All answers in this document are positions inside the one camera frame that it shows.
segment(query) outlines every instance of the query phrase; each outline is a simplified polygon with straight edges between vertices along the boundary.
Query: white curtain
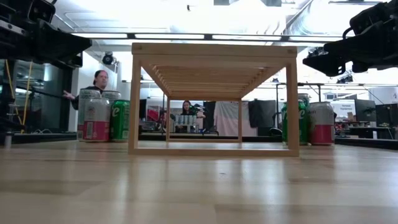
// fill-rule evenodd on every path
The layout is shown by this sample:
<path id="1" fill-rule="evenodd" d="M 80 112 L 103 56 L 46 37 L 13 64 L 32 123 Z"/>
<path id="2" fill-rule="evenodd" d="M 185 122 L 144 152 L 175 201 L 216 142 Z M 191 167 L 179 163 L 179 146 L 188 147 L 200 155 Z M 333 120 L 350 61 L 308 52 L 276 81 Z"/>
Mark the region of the white curtain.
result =
<path id="1" fill-rule="evenodd" d="M 214 125 L 220 136 L 238 136 L 238 107 L 238 102 L 216 102 Z M 248 103 L 242 103 L 242 111 L 243 136 L 257 136 L 257 128 L 250 127 Z"/>

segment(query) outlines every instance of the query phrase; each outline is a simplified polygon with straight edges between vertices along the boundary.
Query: can lid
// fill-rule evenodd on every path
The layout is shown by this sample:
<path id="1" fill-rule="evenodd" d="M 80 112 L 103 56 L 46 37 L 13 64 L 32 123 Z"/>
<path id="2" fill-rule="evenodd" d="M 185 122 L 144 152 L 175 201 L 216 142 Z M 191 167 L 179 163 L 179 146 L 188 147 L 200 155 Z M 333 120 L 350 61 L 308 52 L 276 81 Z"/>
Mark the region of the can lid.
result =
<path id="1" fill-rule="evenodd" d="M 95 92 L 100 92 L 99 90 L 91 90 L 91 89 L 86 89 L 86 88 L 82 88 L 80 89 L 80 91 L 95 91 Z"/>
<path id="2" fill-rule="evenodd" d="M 128 103 L 130 103 L 129 100 L 115 100 L 114 102 L 128 102 Z"/>
<path id="3" fill-rule="evenodd" d="M 310 104 L 320 104 L 320 103 L 330 103 L 329 101 L 322 101 L 322 102 L 313 102 L 313 103 L 310 103 Z"/>
<path id="4" fill-rule="evenodd" d="M 107 92 L 107 93 L 120 93 L 119 91 L 115 91 L 115 90 L 104 90 L 102 91 L 103 93 Z"/>

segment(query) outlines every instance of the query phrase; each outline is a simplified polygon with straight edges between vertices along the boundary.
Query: yellow cable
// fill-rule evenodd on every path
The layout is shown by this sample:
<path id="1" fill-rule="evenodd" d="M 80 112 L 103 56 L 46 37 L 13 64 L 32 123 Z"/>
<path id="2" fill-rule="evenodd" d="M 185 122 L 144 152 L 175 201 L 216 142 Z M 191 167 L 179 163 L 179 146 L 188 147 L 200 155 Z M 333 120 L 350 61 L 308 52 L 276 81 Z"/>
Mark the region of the yellow cable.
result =
<path id="1" fill-rule="evenodd" d="M 27 100 L 29 99 L 29 85 L 30 85 L 30 75 L 32 74 L 32 66 L 33 66 L 33 61 L 30 62 L 29 76 L 27 77 L 25 108 L 24 108 L 24 121 L 22 122 L 23 125 L 25 125 L 25 120 L 26 120 Z"/>
<path id="2" fill-rule="evenodd" d="M 11 90 L 12 99 L 15 100 L 14 88 L 13 88 L 12 83 L 11 83 L 10 68 L 8 67 L 8 60 L 6 60 L 6 68 L 7 68 L 8 83 L 10 84 L 10 90 Z M 15 112 L 17 114 L 17 117 L 18 117 L 18 120 L 19 120 L 19 124 L 22 124 L 21 118 L 19 117 L 19 114 L 18 114 L 18 108 L 16 108 L 16 107 L 15 107 Z"/>

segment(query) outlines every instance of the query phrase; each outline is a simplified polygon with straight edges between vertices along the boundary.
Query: soda can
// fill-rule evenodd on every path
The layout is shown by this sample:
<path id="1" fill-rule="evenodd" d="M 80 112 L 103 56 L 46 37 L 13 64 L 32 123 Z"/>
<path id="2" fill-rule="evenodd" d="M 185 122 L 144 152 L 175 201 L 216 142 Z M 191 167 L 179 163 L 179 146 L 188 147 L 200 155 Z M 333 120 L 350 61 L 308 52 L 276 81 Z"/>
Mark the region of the soda can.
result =
<path id="1" fill-rule="evenodd" d="M 335 141 L 335 116 L 330 102 L 310 103 L 309 139 L 314 145 L 331 145 Z"/>
<path id="2" fill-rule="evenodd" d="M 193 118 L 192 115 L 188 115 L 188 124 L 189 124 L 189 125 L 192 125 L 192 124 L 193 124 L 192 118 Z"/>
<path id="3" fill-rule="evenodd" d="M 308 108 L 308 106 L 310 104 L 310 95 L 308 93 L 299 93 L 298 99 L 302 100 L 305 107 Z"/>
<path id="4" fill-rule="evenodd" d="M 129 139 L 130 101 L 116 100 L 111 110 L 111 140 L 127 141 Z"/>
<path id="5" fill-rule="evenodd" d="M 85 107 L 83 141 L 109 141 L 109 100 L 92 98 Z"/>
<path id="6" fill-rule="evenodd" d="M 282 141 L 288 140 L 287 126 L 287 103 L 281 109 L 282 112 Z M 308 111 L 302 100 L 298 100 L 298 117 L 299 117 L 299 135 L 300 144 L 308 143 Z"/>
<path id="7" fill-rule="evenodd" d="M 105 90 L 102 92 L 102 97 L 107 98 L 109 100 L 109 104 L 112 106 L 116 100 L 120 100 L 122 98 L 122 94 L 118 91 Z"/>
<path id="8" fill-rule="evenodd" d="M 197 125 L 197 118 L 198 118 L 198 117 L 197 117 L 196 115 L 193 115 L 193 116 L 192 116 L 192 124 L 193 124 L 193 125 Z"/>
<path id="9" fill-rule="evenodd" d="M 184 115 L 184 124 L 188 124 L 188 115 Z"/>
<path id="10" fill-rule="evenodd" d="M 84 135 L 86 104 L 90 99 L 96 97 L 101 97 L 101 93 L 98 90 L 81 89 L 79 92 L 79 111 L 77 121 L 77 140 L 79 141 L 83 140 Z"/>
<path id="11" fill-rule="evenodd" d="M 180 124 L 181 115 L 175 115 L 175 124 Z"/>

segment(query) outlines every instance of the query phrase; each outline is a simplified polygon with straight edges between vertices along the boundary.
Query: table leg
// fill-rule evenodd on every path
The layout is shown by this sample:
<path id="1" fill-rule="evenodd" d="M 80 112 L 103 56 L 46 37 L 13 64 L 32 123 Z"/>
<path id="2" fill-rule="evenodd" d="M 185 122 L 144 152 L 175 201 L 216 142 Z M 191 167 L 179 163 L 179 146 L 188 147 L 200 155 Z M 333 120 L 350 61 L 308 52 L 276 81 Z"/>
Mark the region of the table leg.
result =
<path id="1" fill-rule="evenodd" d="M 167 97 L 166 142 L 170 140 L 170 97 Z"/>
<path id="2" fill-rule="evenodd" d="M 138 126 L 139 126 L 139 92 L 141 87 L 141 61 L 137 56 L 132 59 L 132 80 L 130 90 L 130 132 L 129 132 L 129 154 L 138 148 Z"/>
<path id="3" fill-rule="evenodd" d="M 287 135 L 288 148 L 299 155 L 300 134 L 299 134 L 299 103 L 297 93 L 297 65 L 295 59 L 286 66 L 287 85 Z"/>
<path id="4" fill-rule="evenodd" d="M 239 142 L 242 142 L 242 100 L 238 101 L 238 140 Z"/>

